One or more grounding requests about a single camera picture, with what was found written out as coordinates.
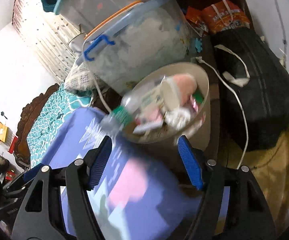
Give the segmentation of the clear plastic bottle green label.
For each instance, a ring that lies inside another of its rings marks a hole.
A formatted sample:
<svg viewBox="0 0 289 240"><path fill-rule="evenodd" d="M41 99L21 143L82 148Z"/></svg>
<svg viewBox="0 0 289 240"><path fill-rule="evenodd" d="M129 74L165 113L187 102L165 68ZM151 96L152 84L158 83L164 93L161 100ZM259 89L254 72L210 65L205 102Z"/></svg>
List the clear plastic bottle green label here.
<svg viewBox="0 0 289 240"><path fill-rule="evenodd" d="M161 76L125 94L118 107L100 122L102 129L116 135L130 124L144 125L162 119L180 107L181 96L174 76Z"/></svg>

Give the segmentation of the beige trash bin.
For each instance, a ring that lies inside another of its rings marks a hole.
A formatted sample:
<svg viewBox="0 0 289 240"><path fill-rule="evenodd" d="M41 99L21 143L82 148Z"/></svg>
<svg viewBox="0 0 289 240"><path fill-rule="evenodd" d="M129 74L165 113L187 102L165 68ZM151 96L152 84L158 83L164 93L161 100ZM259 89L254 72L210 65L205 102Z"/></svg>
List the beige trash bin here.
<svg viewBox="0 0 289 240"><path fill-rule="evenodd" d="M199 65L180 62L164 66L141 80L133 89L140 92L140 116L160 116L160 122L129 124L124 136L137 144L175 150L182 135L200 150L210 141L210 83Z"/></svg>

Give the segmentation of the carved wooden headboard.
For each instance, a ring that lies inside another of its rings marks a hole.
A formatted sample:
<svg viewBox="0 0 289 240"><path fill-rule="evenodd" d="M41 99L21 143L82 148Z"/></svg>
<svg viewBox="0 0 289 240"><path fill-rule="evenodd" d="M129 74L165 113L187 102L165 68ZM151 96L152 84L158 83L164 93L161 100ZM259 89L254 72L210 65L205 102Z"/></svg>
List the carved wooden headboard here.
<svg viewBox="0 0 289 240"><path fill-rule="evenodd" d="M22 109L21 119L17 125L17 141L15 143L13 155L16 164L24 170L30 168L31 153L27 144L27 135L31 131L34 122L40 115L42 108L49 97L59 89L58 84L50 86L45 93L35 97L31 103Z"/></svg>

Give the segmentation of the teal patterned quilt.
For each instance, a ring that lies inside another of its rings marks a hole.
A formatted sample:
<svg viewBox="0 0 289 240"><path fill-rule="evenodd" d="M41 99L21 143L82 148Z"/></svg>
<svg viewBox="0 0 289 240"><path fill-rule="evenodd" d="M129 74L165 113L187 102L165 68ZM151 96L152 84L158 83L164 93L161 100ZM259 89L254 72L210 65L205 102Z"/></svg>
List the teal patterned quilt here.
<svg viewBox="0 0 289 240"><path fill-rule="evenodd" d="M27 144L31 153L31 168L41 163L63 123L76 109L88 107L92 98L91 91L72 94L64 89L63 83L49 97L27 135Z"/></svg>

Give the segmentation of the black bag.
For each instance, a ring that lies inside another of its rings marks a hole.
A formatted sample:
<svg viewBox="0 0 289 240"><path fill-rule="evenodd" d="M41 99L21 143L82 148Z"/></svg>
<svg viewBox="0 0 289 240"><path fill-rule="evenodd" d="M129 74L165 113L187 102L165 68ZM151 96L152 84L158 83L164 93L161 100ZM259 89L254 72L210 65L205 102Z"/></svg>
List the black bag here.
<svg viewBox="0 0 289 240"><path fill-rule="evenodd" d="M210 37L220 84L221 121L242 150L274 147L289 126L289 74L248 28Z"/></svg>

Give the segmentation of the beige checked folded blanket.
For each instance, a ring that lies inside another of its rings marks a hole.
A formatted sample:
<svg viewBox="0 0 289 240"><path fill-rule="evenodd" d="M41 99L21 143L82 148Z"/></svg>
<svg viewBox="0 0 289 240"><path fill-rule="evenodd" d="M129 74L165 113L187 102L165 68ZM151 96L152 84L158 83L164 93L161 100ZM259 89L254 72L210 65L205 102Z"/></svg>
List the beige checked folded blanket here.
<svg viewBox="0 0 289 240"><path fill-rule="evenodd" d="M97 82L100 87L103 86L102 80L95 74L92 74L83 62L81 64L74 62L65 79L64 89L73 94L91 91L96 88L95 82Z"/></svg>

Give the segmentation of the beige leaf-print curtain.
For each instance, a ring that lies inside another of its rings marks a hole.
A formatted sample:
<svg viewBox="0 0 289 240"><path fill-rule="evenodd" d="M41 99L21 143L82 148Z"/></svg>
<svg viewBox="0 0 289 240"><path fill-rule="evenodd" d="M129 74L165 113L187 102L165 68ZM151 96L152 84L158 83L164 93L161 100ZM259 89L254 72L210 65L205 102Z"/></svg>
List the beige leaf-print curtain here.
<svg viewBox="0 0 289 240"><path fill-rule="evenodd" d="M45 12L41 0L15 0L12 26L55 81L64 82L76 58L68 44L78 29L62 15Z"/></svg>

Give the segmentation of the orange shopping bag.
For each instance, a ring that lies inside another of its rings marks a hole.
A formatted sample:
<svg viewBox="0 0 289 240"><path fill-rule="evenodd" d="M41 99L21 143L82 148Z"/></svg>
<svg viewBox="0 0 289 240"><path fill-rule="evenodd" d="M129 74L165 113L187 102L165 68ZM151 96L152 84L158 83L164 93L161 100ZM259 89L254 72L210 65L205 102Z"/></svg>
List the orange shopping bag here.
<svg viewBox="0 0 289 240"><path fill-rule="evenodd" d="M185 18L200 37L228 29L251 27L246 14L229 0L222 0L203 10L188 7Z"/></svg>

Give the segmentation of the red wall calendar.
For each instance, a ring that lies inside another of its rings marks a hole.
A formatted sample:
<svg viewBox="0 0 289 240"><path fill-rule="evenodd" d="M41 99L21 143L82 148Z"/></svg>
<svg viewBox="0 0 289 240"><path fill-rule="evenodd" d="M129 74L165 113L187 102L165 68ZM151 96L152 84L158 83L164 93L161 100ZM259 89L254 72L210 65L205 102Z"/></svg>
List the red wall calendar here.
<svg viewBox="0 0 289 240"><path fill-rule="evenodd" d="M14 153L18 137L6 125L0 122L0 145L10 154Z"/></svg>

